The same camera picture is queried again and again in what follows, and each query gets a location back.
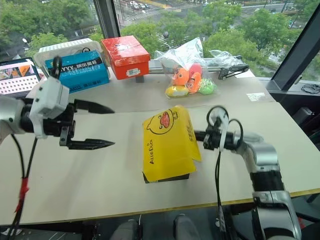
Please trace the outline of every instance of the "clear plastic bag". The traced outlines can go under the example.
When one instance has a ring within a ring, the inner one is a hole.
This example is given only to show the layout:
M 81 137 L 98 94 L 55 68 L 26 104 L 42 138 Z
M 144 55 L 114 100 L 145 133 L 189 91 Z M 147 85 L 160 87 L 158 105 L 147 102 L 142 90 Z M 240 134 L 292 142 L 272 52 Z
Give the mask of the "clear plastic bag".
M 232 66 L 244 64 L 241 59 L 232 56 L 232 54 L 227 51 L 211 50 L 209 52 L 212 55 L 212 60 L 208 62 L 208 66 L 230 68 Z
M 170 85 L 165 90 L 166 96 L 182 97 L 197 92 L 208 95 L 215 91 L 217 86 L 209 76 L 203 56 L 198 37 L 165 53 L 155 52 L 155 59 L 160 60 L 164 73 L 170 79 Z

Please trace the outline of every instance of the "red cable tie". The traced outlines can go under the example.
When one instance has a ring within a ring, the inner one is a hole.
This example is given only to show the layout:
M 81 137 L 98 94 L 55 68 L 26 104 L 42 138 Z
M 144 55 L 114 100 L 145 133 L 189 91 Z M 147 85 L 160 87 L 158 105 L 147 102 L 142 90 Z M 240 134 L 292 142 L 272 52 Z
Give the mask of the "red cable tie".
M 16 206 L 15 209 L 15 213 L 21 208 L 22 202 L 26 197 L 26 193 L 28 192 L 29 188 L 28 188 L 28 178 L 24 177 L 22 178 L 22 182 L 21 182 L 21 188 L 20 188 L 20 193 L 19 193 L 19 203 Z

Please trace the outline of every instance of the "person's leg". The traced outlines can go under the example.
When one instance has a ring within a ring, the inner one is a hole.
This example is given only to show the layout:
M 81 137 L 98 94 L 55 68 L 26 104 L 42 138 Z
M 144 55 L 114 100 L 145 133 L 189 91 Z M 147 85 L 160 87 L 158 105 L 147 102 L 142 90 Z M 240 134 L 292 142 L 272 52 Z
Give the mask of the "person's leg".
M 138 239 L 138 223 L 129 220 L 122 223 L 112 234 L 110 240 L 136 240 Z
M 174 226 L 174 237 L 176 240 L 200 240 L 196 226 L 187 216 L 177 216 L 174 220 Z

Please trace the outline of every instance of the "yellow paper bag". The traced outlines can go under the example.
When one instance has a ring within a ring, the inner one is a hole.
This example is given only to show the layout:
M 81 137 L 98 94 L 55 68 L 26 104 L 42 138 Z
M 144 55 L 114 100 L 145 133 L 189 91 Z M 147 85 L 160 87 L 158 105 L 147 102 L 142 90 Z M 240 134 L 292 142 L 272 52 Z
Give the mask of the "yellow paper bag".
M 201 161 L 201 156 L 189 113 L 183 106 L 143 122 L 143 154 L 143 174 L 148 182 L 174 180 L 196 171 L 193 160 Z

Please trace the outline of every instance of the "red box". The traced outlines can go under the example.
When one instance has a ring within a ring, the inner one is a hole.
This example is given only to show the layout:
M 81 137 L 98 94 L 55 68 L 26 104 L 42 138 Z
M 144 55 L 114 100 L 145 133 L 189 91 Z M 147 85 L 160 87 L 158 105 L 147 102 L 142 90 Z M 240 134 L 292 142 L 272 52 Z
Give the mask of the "red box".
M 149 73 L 150 55 L 134 36 L 101 40 L 104 55 L 118 80 Z

